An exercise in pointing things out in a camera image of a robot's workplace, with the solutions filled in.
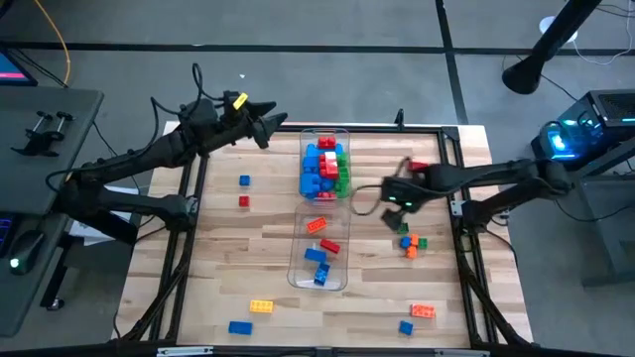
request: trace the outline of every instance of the computer screen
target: computer screen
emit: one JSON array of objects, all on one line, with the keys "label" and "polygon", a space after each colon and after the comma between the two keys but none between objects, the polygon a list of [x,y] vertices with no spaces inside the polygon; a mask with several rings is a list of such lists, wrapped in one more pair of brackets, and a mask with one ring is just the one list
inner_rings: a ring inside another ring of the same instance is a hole
[{"label": "computer screen", "polygon": [[35,85],[31,76],[3,52],[0,52],[0,84]]}]

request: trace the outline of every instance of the clear plastic container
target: clear plastic container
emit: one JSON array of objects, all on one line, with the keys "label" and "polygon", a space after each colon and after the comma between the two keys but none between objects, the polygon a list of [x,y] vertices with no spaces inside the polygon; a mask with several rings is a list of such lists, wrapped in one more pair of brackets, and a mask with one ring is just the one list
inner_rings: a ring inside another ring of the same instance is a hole
[{"label": "clear plastic container", "polygon": [[[326,220],[326,228],[314,234],[307,230],[307,223],[320,217]],[[322,248],[322,238],[339,245],[334,254]],[[287,280],[296,288],[324,291],[340,291],[348,284],[348,240],[350,238],[350,210],[344,201],[305,201],[296,208],[296,226],[291,246],[291,261]],[[319,262],[305,259],[308,248],[326,252],[326,263],[330,265],[323,286],[315,283]]]},{"label": "clear plastic container", "polygon": [[[307,156],[315,157],[316,154],[319,155],[323,152],[323,150],[318,149],[318,140],[320,137],[335,139],[336,149],[333,151],[336,152],[337,156],[337,179],[324,179],[319,175],[318,157],[313,159],[312,162],[310,162],[311,159],[305,161]],[[350,133],[344,129],[336,128],[312,128],[303,130],[300,133],[300,194],[310,200],[346,199],[350,196],[351,181]],[[319,185],[319,189],[303,189],[303,187],[307,187],[307,182],[311,182],[312,184],[309,184],[309,186],[314,188],[317,188],[316,184]]]}]

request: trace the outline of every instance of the computer tower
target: computer tower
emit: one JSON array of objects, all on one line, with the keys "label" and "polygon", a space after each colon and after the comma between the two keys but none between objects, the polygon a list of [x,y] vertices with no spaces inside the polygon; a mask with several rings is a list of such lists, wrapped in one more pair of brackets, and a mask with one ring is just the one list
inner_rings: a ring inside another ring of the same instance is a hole
[{"label": "computer tower", "polygon": [[532,140],[537,159],[575,171],[635,136],[635,89],[592,90]]}]

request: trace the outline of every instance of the wooden tabletop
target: wooden tabletop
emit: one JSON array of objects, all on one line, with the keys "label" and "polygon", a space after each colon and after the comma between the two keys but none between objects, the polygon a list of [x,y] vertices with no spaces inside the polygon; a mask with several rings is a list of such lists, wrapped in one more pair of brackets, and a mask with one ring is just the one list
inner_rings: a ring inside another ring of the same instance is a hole
[{"label": "wooden tabletop", "polygon": [[[169,122],[166,132],[174,130]],[[491,163],[482,126],[460,126],[467,166]],[[269,149],[252,140],[213,152],[195,234],[190,278],[185,296],[179,344],[467,347],[469,345],[456,260],[444,199],[427,203],[408,215],[411,232],[427,237],[429,248],[415,260],[404,257],[399,235],[379,216],[352,216],[348,247],[348,285],[341,292],[292,287],[287,281],[298,194],[299,134],[278,133]],[[378,183],[394,173],[403,157],[438,163],[437,140],[422,134],[352,134],[353,186]],[[194,174],[190,183],[193,191]],[[154,171],[150,194],[176,193],[181,170]],[[238,184],[250,175],[248,188]],[[472,197],[494,194],[496,187],[474,188]],[[238,207],[238,195],[248,194],[249,209]],[[378,190],[359,191],[354,204],[363,210]],[[160,227],[158,219],[144,234]],[[490,226],[508,239],[507,230]],[[157,293],[168,233],[157,233],[136,245],[124,288],[117,324],[125,333],[143,314]],[[480,235],[492,299],[526,339],[531,331],[514,258],[502,242]],[[251,299],[274,301],[272,314],[249,312]],[[475,311],[485,336],[478,299]],[[413,318],[411,303],[434,305],[435,319]],[[168,302],[167,311],[171,311]],[[165,333],[170,314],[164,318]],[[411,337],[398,333],[399,321],[415,324]],[[252,321],[251,336],[230,335],[229,321]]]}]

